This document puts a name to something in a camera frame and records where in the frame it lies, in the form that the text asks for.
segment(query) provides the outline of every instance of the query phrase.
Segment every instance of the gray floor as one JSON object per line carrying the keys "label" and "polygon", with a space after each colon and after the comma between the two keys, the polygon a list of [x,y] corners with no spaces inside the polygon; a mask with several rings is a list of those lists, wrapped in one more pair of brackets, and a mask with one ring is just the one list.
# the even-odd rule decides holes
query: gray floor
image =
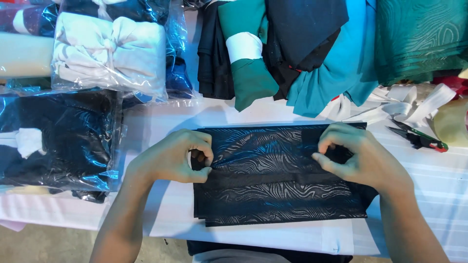
{"label": "gray floor", "polygon": [[[0,258],[5,263],[86,263],[97,232],[27,225],[21,232],[0,226]],[[137,263],[189,263],[185,240],[146,237]],[[389,259],[355,256],[352,263],[390,263]]]}

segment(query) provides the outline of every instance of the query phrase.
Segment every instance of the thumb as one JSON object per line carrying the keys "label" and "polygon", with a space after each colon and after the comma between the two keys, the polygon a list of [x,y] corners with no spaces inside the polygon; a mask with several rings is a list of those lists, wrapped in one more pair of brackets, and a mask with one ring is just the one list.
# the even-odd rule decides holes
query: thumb
{"label": "thumb", "polygon": [[190,182],[191,183],[204,183],[208,179],[208,175],[213,169],[211,167],[205,167],[200,171],[194,171],[190,173]]}
{"label": "thumb", "polygon": [[335,174],[341,179],[346,180],[346,177],[351,174],[349,167],[343,164],[336,163],[321,153],[312,154],[312,159],[316,160],[320,164],[320,167],[322,169]]}

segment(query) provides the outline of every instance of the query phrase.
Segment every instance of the table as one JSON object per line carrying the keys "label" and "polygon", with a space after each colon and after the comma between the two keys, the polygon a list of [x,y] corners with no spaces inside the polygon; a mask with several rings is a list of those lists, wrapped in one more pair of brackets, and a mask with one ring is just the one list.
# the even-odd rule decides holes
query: table
{"label": "table", "polygon": [[[197,14],[186,12],[186,18],[196,21]],[[199,20],[188,22],[189,32],[198,30],[199,34],[197,25]],[[192,44],[186,59],[190,79],[196,82],[196,35],[189,35],[189,39]],[[274,102],[271,98],[257,100],[240,113],[233,101],[199,98],[194,104],[140,106],[127,111],[128,130],[121,147],[120,170],[124,171],[140,152],[181,128],[330,122],[323,117],[297,116],[285,101]],[[352,113],[373,106],[353,106]],[[385,125],[391,125],[390,121],[369,125],[368,130],[412,176],[419,208],[451,262],[468,262],[468,148],[451,147],[447,153],[415,150]],[[66,197],[0,195],[0,220],[98,230],[114,196],[110,195],[110,202],[98,205]],[[192,185],[160,180],[154,184],[145,207],[144,234],[330,254],[388,256],[378,197],[367,213],[368,219],[205,228],[203,220],[193,218]]]}

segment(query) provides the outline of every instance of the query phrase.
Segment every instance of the hand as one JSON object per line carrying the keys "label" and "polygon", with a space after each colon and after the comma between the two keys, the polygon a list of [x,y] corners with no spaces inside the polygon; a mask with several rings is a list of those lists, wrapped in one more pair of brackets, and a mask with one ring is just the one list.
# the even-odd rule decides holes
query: hand
{"label": "hand", "polygon": [[[324,154],[328,147],[342,145],[354,155],[345,163],[331,161]],[[312,158],[322,169],[350,182],[374,187],[380,194],[390,191],[410,190],[414,184],[405,168],[366,130],[343,123],[334,123],[320,136],[319,153]]]}
{"label": "hand", "polygon": [[[187,155],[191,150],[199,150],[197,154],[204,154],[202,160],[205,159],[206,167],[200,171],[194,171],[189,166]],[[211,135],[182,129],[169,134],[138,155],[128,165],[127,172],[150,183],[157,179],[181,183],[204,183],[212,170],[210,168],[212,161]]]}

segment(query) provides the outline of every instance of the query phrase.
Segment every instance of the dark green fabric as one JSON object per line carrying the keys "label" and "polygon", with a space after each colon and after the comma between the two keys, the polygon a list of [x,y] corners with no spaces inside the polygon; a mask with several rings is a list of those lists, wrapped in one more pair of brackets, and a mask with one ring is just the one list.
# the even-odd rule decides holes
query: dark green fabric
{"label": "dark green fabric", "polygon": [[[218,16],[225,39],[249,32],[266,42],[264,0],[237,0],[218,7]],[[265,67],[263,59],[240,59],[231,64],[235,105],[242,111],[256,99],[271,97],[279,86]]]}
{"label": "dark green fabric", "polygon": [[378,0],[375,69],[381,84],[431,81],[468,66],[468,0]]}

